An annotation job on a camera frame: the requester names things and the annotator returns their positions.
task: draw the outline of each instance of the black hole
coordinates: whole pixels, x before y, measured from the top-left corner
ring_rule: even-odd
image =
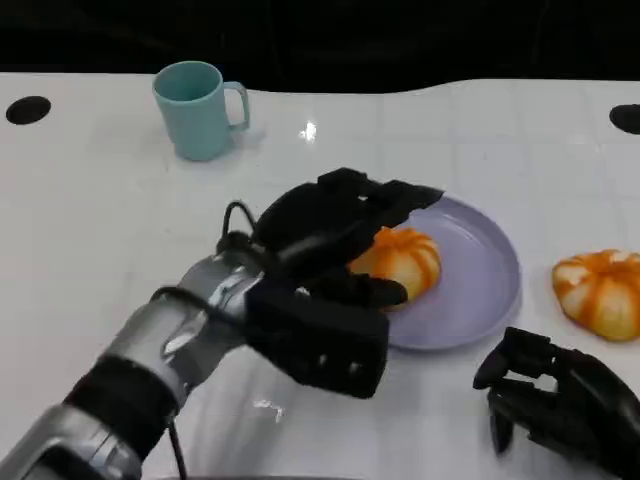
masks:
[[[42,120],[51,110],[51,102],[44,97],[24,97],[7,108],[7,120],[14,125],[28,125]]]
[[[640,105],[618,105],[611,109],[609,120],[623,132],[640,135]]]

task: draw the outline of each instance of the dark wall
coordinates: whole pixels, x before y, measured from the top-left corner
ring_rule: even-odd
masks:
[[[321,92],[640,80],[638,14],[631,0],[5,0],[0,69],[153,73],[202,59],[250,88]]]

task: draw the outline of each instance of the teal mug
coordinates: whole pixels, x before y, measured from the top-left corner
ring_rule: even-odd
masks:
[[[224,90],[237,90],[244,121],[230,125]],[[205,62],[179,62],[163,68],[153,82],[176,154],[187,160],[208,161],[229,146],[231,132],[249,128],[249,98],[238,82],[223,82],[220,71]]]

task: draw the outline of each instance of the orange and white object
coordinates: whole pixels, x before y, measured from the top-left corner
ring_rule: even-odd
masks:
[[[351,262],[354,273],[395,280],[407,290],[409,301],[433,287],[440,277],[440,253],[433,239],[413,228],[383,227],[373,246]]]
[[[576,255],[552,273],[565,315],[614,341],[640,336],[640,255],[620,250]]]

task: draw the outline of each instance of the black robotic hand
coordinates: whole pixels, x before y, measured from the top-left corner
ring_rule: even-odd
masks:
[[[316,298],[371,308],[396,305],[407,299],[401,285],[354,275],[346,265],[383,226],[402,223],[442,194],[397,180],[380,184],[342,168],[276,200],[257,222],[254,239],[276,254],[285,276]]]
[[[551,375],[555,392],[507,379]],[[640,476],[640,402],[597,358],[566,350],[542,337],[508,328],[478,370],[474,388],[489,388],[491,430],[497,453],[509,447],[514,424],[529,439],[566,456],[591,461],[627,479]]]
[[[353,275],[347,264],[381,227],[398,225],[442,193],[340,169],[285,193],[251,238],[224,235],[219,251],[243,249],[264,261],[264,278],[246,295],[247,343],[301,384],[372,396],[389,340],[380,308],[406,301],[407,293],[396,282]]]

